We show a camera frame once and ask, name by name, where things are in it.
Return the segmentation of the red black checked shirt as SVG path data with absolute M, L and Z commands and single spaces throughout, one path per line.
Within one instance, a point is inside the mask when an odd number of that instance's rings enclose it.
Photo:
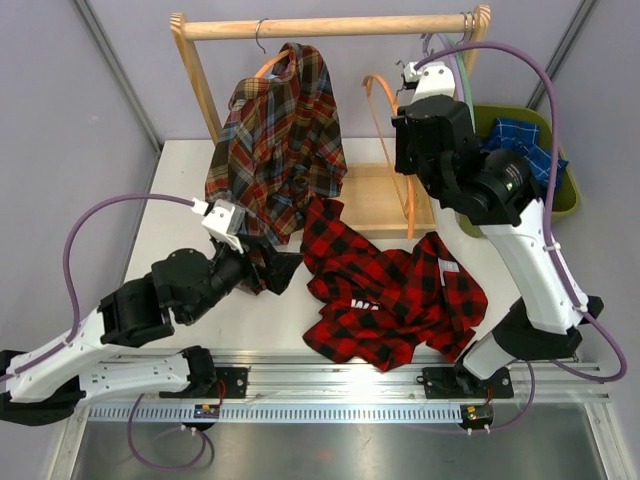
M 302 336 L 323 357 L 359 358 L 387 372 L 424 344 L 453 362 L 485 317 L 488 298 L 435 232 L 412 250 L 381 250 L 341 219 L 343 205 L 311 201 L 301 251 L 321 301 Z

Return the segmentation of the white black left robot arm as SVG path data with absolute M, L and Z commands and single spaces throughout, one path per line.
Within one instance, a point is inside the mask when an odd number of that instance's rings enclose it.
M 119 355 L 167 337 L 176 325 L 191 326 L 243 283 L 264 284 L 280 295 L 302 263 L 300 253 L 279 252 L 253 239 L 249 252 L 217 244 L 215 254 L 184 248 L 152 264 L 145 276 L 128 281 L 103 298 L 74 337 L 67 334 L 44 349 L 4 350 L 1 418 L 24 426 L 49 425 L 79 407 L 128 395 L 204 398 L 222 392 L 214 360 L 202 346 L 190 346 L 159 360 Z

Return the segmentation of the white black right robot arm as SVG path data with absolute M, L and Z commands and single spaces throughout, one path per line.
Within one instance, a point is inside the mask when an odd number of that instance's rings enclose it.
M 397 172 L 417 176 L 441 207 L 469 218 L 496 248 L 519 298 L 503 319 L 472 344 L 442 377 L 448 395 L 485 394 L 516 360 L 572 356 L 578 330 L 604 302 L 561 274 L 544 237 L 544 202 L 528 162 L 518 154 L 482 150 L 468 106 L 445 95 L 413 101 L 392 119 Z

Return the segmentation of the mint green plastic hanger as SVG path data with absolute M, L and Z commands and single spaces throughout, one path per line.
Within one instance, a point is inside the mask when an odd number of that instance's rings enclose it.
M 445 34 L 441 39 L 441 43 L 446 45 L 448 48 L 453 48 L 455 46 L 453 37 L 450 34 Z M 457 63 L 457 68 L 460 77 L 461 83 L 461 93 L 464 96 L 465 103 L 469 107 L 471 112 L 474 112 L 474 102 L 473 96 L 470 88 L 469 77 L 466 69 L 466 65 L 464 63 L 463 55 L 458 52 L 455 54 L 455 60 Z

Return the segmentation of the lilac plastic hanger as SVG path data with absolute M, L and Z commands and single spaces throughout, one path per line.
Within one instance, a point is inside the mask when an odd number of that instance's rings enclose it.
M 440 43 L 441 43 L 441 39 L 444 37 L 445 33 L 437 33 L 436 36 L 438 37 Z M 425 57 L 430 57 L 434 54 L 434 50 L 430 48 L 430 42 L 431 39 L 433 38 L 434 34 L 433 33 L 428 33 L 428 34 L 423 34 L 421 36 L 422 39 L 422 53 Z M 460 77 L 459 77 L 459 72 L 458 72 L 458 68 L 457 68 L 457 63 L 455 60 L 455 54 L 451 54 L 448 56 L 448 61 L 449 61 L 449 65 L 450 68 L 453 72 L 453 76 L 454 76 L 454 82 L 455 82 L 455 94 L 457 97 L 458 101 L 461 102 L 465 102 L 464 100 L 464 96 L 461 93 L 461 83 L 460 83 Z

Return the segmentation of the blue checked shirt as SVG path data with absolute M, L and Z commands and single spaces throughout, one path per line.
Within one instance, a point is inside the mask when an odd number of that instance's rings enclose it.
M 532 177 L 546 191 L 549 187 L 552 158 L 551 151 L 542 148 L 539 141 L 539 125 L 497 117 L 483 141 L 482 149 L 489 152 L 508 150 L 514 153 L 518 160 L 507 171 L 520 182 Z

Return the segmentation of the brown multicolour plaid shirt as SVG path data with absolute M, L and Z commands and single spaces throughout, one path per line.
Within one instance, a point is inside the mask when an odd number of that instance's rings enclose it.
M 338 197 L 347 173 L 327 64 L 311 45 L 281 51 L 270 77 L 237 84 L 204 185 L 207 203 L 244 209 L 241 233 L 274 246 L 304 228 L 312 199 Z

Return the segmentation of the wooden clothes rack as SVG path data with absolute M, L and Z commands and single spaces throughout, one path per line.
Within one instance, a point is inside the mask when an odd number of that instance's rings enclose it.
M 222 123 L 201 59 L 198 41 L 260 38 L 379 36 L 461 33 L 465 44 L 484 40 L 491 21 L 488 5 L 471 13 L 451 15 L 338 17 L 278 20 L 190 22 L 183 13 L 170 16 L 170 29 L 190 79 L 211 140 L 217 142 Z M 409 240 L 434 231 L 436 216 L 430 198 L 417 190 L 414 176 L 400 177 L 392 168 L 389 150 L 381 145 L 386 161 L 360 162 L 349 168 L 340 200 L 346 204 L 347 222 L 371 239 Z

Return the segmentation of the green plastic bin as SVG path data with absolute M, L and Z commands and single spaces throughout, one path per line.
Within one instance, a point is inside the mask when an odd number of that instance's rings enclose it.
M 505 105 L 482 105 L 474 106 L 476 135 L 483 141 L 488 136 L 490 128 L 497 117 L 504 117 L 520 121 L 535 123 L 540 126 L 539 145 L 551 151 L 552 132 L 549 122 L 538 112 L 524 107 Z M 542 192 L 542 198 L 546 198 L 546 191 Z M 554 189 L 554 202 L 552 208 L 552 219 L 558 220 L 570 215 L 579 205 L 579 192 L 572 172 L 569 169 L 569 162 L 562 153 L 558 157 L 556 186 Z

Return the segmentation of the aluminium mounting rail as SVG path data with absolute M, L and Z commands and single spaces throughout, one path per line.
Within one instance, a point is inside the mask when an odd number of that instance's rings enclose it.
M 510 365 L 504 383 L 513 395 L 504 399 L 496 394 L 474 399 L 432 397 L 433 388 L 422 371 L 440 363 L 427 354 L 387 373 L 359 360 L 334 365 L 294 351 L 227 351 L 216 354 L 214 362 L 241 373 L 239 378 L 225 380 L 222 399 L 213 395 L 169 399 L 148 393 L 137 403 L 135 395 L 129 394 L 80 407 L 69 423 L 78 427 L 89 420 L 133 418 L 149 423 L 455 424 L 466 405 L 522 408 L 529 398 L 537 404 L 589 405 L 610 400 L 607 386 L 579 379 L 548 362 Z

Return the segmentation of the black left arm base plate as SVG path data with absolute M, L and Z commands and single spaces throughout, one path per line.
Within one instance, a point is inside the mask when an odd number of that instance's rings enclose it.
M 245 367 L 216 367 L 215 377 L 190 382 L 179 392 L 160 392 L 160 398 L 199 399 L 216 398 L 244 399 L 248 385 L 249 369 Z

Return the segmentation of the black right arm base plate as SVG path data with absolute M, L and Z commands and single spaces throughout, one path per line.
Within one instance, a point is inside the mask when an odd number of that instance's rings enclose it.
M 465 369 L 456 367 L 425 367 L 416 381 L 424 388 L 428 399 L 511 399 L 514 390 L 506 367 L 489 379 L 481 380 Z

